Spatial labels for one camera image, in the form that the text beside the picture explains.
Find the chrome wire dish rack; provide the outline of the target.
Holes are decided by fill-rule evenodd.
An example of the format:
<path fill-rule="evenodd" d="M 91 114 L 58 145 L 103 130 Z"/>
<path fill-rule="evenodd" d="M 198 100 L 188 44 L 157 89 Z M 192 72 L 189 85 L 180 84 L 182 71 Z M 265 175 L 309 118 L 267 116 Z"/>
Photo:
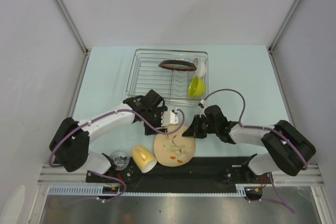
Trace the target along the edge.
<path fill-rule="evenodd" d="M 166 103 L 195 105 L 206 97 L 205 92 L 199 98 L 190 98 L 188 88 L 191 82 L 189 73 L 167 70 L 159 67 L 164 60 L 184 60 L 193 62 L 195 58 L 208 63 L 205 51 L 173 49 L 137 49 L 134 52 L 127 81 L 126 94 L 129 97 L 146 95 L 151 89 L 163 97 Z"/>

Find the lime green bowl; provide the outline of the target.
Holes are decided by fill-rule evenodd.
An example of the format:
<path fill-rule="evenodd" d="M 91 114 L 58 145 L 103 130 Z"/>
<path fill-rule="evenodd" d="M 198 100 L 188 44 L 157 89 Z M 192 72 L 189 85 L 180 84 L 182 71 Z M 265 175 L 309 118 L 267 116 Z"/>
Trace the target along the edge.
<path fill-rule="evenodd" d="M 188 96 L 190 98 L 198 98 L 204 95 L 205 92 L 206 86 L 204 81 L 199 77 L 193 78 L 188 88 Z"/>

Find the white bowl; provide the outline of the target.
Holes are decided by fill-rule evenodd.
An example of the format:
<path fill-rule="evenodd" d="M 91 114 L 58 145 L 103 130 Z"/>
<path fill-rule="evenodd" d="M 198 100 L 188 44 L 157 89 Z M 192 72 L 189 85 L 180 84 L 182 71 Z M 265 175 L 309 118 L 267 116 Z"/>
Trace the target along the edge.
<path fill-rule="evenodd" d="M 205 61 L 203 61 L 200 58 L 195 58 L 193 60 L 193 64 L 195 65 L 196 70 L 189 72 L 188 74 L 189 79 L 192 80 L 195 77 L 203 78 L 207 72 L 207 66 L 206 66 Z"/>

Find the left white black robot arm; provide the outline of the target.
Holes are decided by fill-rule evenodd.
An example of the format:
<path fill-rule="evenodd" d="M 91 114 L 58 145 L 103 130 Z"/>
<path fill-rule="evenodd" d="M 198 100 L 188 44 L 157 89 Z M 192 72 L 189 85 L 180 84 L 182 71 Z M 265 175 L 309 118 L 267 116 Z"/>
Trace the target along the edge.
<path fill-rule="evenodd" d="M 146 95 L 130 97 L 115 109 L 93 119 L 76 121 L 68 117 L 62 121 L 49 144 L 49 165 L 61 166 L 68 172 L 80 168 L 95 172 L 105 182 L 115 178 L 112 159 L 105 153 L 89 150 L 91 142 L 123 125 L 144 123 L 144 134 L 154 135 L 162 129 L 162 116 L 167 111 L 163 97 L 154 90 Z"/>

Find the red rimmed beige plate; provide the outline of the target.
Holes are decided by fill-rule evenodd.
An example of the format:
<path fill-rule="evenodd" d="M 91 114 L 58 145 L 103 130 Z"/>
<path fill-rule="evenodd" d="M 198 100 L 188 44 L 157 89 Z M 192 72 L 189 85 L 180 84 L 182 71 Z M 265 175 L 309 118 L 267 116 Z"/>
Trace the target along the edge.
<path fill-rule="evenodd" d="M 196 71 L 197 69 L 193 63 L 183 60 L 163 60 L 158 66 L 172 71 Z"/>

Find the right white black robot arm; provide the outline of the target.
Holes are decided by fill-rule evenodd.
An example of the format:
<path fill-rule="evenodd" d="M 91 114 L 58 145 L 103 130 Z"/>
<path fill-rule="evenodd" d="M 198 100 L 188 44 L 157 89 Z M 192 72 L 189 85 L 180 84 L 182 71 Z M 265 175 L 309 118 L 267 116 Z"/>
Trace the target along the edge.
<path fill-rule="evenodd" d="M 215 134 L 224 143 L 266 148 L 266 153 L 254 154 L 241 165 L 243 179 L 249 183 L 278 170 L 296 176 L 316 154 L 314 145 L 285 120 L 267 127 L 241 126 L 229 121 L 217 105 L 206 107 L 200 115 L 195 115 L 182 135 L 203 139 L 209 134 Z"/>

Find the beige bird pattern plate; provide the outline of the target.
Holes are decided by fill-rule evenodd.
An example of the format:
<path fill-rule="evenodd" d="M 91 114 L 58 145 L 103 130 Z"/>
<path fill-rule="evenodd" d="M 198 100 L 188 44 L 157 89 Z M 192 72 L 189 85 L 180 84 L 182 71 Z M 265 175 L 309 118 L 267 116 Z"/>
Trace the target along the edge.
<path fill-rule="evenodd" d="M 158 134 L 153 143 L 154 156 L 160 165 L 178 167 L 188 163 L 195 155 L 196 141 L 193 137 L 184 137 L 186 125 L 169 125 L 168 132 L 181 128 L 173 134 Z"/>

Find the yellow mug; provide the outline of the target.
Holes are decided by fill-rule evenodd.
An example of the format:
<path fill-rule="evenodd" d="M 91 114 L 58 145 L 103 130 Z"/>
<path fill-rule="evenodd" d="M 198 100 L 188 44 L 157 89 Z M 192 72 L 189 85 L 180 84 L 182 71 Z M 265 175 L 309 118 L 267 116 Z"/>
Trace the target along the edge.
<path fill-rule="evenodd" d="M 142 145 L 133 148 L 132 158 L 142 173 L 148 173 L 157 164 L 155 156 Z"/>

